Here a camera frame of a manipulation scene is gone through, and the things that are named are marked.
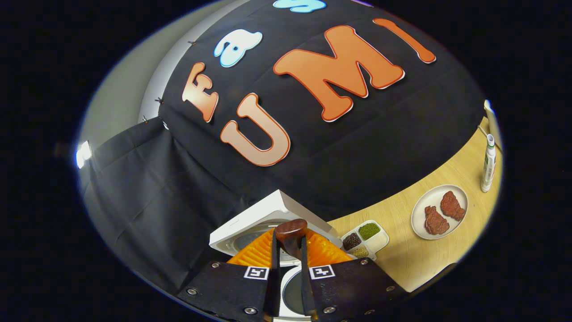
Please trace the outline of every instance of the white wall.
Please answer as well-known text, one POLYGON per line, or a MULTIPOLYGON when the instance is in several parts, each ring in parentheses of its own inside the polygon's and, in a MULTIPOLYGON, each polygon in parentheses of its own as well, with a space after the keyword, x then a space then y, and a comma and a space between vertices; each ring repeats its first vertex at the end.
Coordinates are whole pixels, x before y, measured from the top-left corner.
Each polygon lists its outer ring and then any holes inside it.
POLYGON ((148 119, 156 117, 158 103, 153 100, 162 95, 168 77, 190 45, 187 41, 200 36, 246 1, 212 3, 169 24, 131 50, 93 96, 76 143, 89 140, 95 150, 103 142, 136 125, 143 114, 148 119))

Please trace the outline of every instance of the wooden table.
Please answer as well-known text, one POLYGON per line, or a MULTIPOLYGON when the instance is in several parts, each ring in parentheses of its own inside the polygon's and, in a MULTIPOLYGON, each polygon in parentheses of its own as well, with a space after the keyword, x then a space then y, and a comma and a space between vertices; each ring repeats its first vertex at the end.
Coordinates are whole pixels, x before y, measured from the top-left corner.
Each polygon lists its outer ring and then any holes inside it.
MULTIPOLYGON (((489 132, 485 117, 480 126, 489 132)), ((342 236, 366 220, 375 220, 390 237, 387 246, 376 253, 376 263, 401 287, 412 292, 447 265, 458 262, 487 225, 498 198, 503 160, 495 147, 497 165, 492 186, 483 193, 480 179, 486 146, 486 136, 477 128, 459 152, 425 178, 375 205, 329 224, 342 236), (411 227, 411 212, 423 194, 442 184, 454 184, 467 193, 467 216, 449 235, 436 240, 422 239, 411 227)))

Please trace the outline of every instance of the steak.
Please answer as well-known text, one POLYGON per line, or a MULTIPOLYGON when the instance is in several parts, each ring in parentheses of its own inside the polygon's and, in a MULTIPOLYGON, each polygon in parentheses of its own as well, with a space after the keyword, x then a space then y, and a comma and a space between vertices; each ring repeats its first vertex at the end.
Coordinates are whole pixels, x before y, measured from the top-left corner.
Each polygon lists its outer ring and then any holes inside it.
POLYGON ((459 201, 452 191, 448 191, 441 200, 441 211, 445 216, 451 217, 456 221, 463 219, 465 209, 461 208, 459 201))
POLYGON ((443 234, 449 229, 449 223, 437 212, 437 207, 425 207, 425 229, 431 235, 443 234))

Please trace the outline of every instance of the brown handle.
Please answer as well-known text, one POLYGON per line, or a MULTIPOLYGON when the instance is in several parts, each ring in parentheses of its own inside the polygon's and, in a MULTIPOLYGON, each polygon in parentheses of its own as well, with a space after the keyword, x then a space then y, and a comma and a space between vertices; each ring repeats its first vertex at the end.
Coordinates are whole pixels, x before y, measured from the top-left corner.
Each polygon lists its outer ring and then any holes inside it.
POLYGON ((302 237, 306 235, 308 222, 304 219, 294 219, 283 222, 276 227, 276 239, 286 253, 302 260, 302 237))

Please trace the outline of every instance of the black cloth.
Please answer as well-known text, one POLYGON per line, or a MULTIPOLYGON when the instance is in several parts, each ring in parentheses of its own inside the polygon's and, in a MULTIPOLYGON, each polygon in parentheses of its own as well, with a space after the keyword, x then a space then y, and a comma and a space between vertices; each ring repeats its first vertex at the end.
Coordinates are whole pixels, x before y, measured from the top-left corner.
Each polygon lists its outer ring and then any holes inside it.
POLYGON ((449 52, 408 23, 352 1, 328 1, 310 14, 250 0, 209 28, 180 60, 159 118, 119 133, 93 152, 80 169, 89 216, 104 241, 148 282, 175 294, 209 260, 227 255, 208 246, 228 219, 280 189, 329 221, 379 202, 422 179, 458 152, 482 116, 484 96, 449 52), (415 51, 372 22, 387 18, 437 56, 421 62, 415 51), (368 83, 369 96, 333 123, 293 77, 273 73, 286 52, 305 49, 332 56, 324 32, 349 25, 401 66, 406 76, 387 89, 368 83), (231 68, 213 55, 236 29, 262 32, 260 44, 231 68), (210 123, 181 94, 192 66, 204 62, 220 95, 210 123), (269 137, 236 108, 249 93, 288 132, 291 149, 278 164, 259 167, 220 140, 229 120, 258 147, 269 137))

